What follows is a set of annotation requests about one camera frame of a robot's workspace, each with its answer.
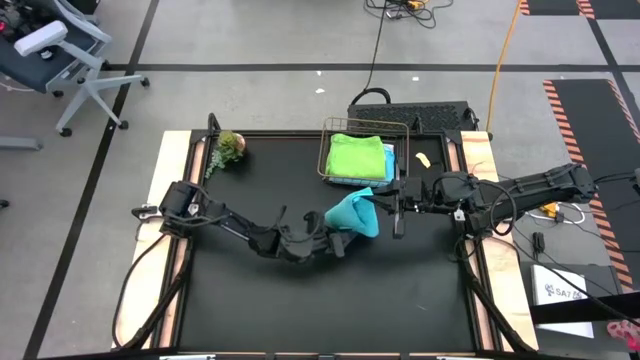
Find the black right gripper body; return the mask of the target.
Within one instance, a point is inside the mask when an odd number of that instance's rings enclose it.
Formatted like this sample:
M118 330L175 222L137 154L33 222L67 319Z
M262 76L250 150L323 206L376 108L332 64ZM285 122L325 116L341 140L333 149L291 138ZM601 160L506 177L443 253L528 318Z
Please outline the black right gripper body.
M405 235L405 212L420 213L426 206L426 191L421 178L406 177L392 182L393 195L393 238Z

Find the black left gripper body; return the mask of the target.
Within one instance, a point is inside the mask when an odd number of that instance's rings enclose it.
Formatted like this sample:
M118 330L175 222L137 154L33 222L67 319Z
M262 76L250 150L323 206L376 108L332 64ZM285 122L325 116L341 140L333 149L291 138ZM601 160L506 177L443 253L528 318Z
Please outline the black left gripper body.
M308 212L303 217L306 232L287 232L287 259L303 263L317 254L343 258L347 246L358 237L351 230L336 230L325 224L323 214Z

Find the teal microfiber towel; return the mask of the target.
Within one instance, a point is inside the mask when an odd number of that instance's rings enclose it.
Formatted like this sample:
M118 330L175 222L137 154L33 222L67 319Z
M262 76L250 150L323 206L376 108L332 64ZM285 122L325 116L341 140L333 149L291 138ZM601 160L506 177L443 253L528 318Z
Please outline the teal microfiber towel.
M373 196L373 191L369 187L350 193L325 212L325 223L335 230L353 231L368 238L377 237L379 222L370 196Z

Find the light blue microfiber towel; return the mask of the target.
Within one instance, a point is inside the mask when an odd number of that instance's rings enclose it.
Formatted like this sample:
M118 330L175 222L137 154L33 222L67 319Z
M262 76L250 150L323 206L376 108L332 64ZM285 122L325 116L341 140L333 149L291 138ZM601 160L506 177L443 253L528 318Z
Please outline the light blue microfiber towel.
M336 184L372 188L389 185L396 178L395 152L393 145L384 143L383 148L385 154L385 176L383 179L329 177L327 181Z

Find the green microfiber towel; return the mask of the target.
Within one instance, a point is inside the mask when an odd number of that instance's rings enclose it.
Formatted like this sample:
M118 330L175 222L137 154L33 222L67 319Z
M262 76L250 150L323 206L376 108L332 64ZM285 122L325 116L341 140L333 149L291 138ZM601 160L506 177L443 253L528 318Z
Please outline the green microfiber towel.
M384 179L385 161L379 136L351 137L339 133L330 138L325 171L331 176Z

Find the black perforated computer case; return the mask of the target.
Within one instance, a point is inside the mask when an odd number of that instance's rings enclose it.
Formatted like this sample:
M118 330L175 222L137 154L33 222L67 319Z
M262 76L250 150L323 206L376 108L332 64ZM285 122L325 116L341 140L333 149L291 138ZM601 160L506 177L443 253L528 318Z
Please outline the black perforated computer case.
M350 128L424 134L432 131L475 131L479 119L466 101L350 105Z

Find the wooden table side board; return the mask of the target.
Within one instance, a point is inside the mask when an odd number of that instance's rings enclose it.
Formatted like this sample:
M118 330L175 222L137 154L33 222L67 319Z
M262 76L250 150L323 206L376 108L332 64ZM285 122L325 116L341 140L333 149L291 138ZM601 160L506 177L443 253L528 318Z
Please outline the wooden table side board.
M166 131L158 151L146 205L158 205L170 184L184 178L197 181L204 143L191 131ZM143 326L158 301L178 275L187 241L175 240L160 232L159 218L144 220L134 240L136 267L124 284L122 300L115 316L112 334L115 346L130 341Z
M468 172L481 180L499 180L488 133L462 131L462 151ZM539 349L531 320L518 251L511 234L493 234L483 241L493 301L510 326L534 350Z

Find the small potted green plant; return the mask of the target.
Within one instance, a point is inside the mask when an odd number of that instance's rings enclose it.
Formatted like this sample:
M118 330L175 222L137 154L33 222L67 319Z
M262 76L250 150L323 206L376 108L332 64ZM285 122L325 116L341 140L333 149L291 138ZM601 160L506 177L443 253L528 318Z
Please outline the small potted green plant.
M221 131L211 151L204 177L209 179L216 170L224 170L230 163L238 162L245 152L246 140L241 134Z

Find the white paper sign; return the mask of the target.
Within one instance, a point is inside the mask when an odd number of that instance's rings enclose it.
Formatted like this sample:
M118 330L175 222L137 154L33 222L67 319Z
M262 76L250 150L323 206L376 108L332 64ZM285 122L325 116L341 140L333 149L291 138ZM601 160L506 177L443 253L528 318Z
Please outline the white paper sign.
M551 271L541 265L531 266L533 305L547 305L559 302L584 300L586 281L582 275L563 271ZM540 324L537 328L569 335L594 338L590 322Z

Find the black mat orange striped edge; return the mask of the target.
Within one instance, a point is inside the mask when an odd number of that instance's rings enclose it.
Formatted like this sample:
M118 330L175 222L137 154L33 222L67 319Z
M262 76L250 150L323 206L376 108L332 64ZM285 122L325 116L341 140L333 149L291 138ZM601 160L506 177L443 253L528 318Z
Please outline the black mat orange striped edge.
M527 16L582 15L578 0L520 0L519 10Z
M640 128L611 80L545 80L543 88L570 159L598 182L589 207L620 286L640 291Z

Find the black metal bar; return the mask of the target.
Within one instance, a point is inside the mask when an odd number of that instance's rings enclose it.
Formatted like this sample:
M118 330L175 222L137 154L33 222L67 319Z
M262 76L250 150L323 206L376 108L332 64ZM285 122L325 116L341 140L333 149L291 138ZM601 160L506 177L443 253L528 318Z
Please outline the black metal bar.
M640 292L536 305L530 308L534 324L640 319Z

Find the pink patterned object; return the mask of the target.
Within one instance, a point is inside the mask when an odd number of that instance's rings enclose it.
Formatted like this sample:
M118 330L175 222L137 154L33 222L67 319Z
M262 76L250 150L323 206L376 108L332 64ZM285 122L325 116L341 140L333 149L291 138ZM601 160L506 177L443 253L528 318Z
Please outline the pink patterned object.
M640 352L640 326L627 320L609 322L607 331L614 339L623 340L631 351Z

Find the grey chair base leg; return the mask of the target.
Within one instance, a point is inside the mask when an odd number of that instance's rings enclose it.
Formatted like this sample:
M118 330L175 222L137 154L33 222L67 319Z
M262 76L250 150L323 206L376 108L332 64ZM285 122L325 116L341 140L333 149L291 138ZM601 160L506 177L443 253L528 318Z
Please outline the grey chair base leg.
M42 143L36 138L0 136L0 149L39 151L42 148Z

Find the grey office chair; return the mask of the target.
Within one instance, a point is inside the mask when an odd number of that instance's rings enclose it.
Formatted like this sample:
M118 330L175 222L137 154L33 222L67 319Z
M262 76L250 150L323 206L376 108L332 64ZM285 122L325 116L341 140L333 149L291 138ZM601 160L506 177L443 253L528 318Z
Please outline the grey office chair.
M111 42L95 16L81 12L68 0L0 0L0 73L56 98L64 95L63 85L78 85L56 124L63 137L72 135L67 124L88 99L118 128L129 128L100 92L132 83L148 88L150 81L142 75L103 78L101 72L110 63L102 52Z

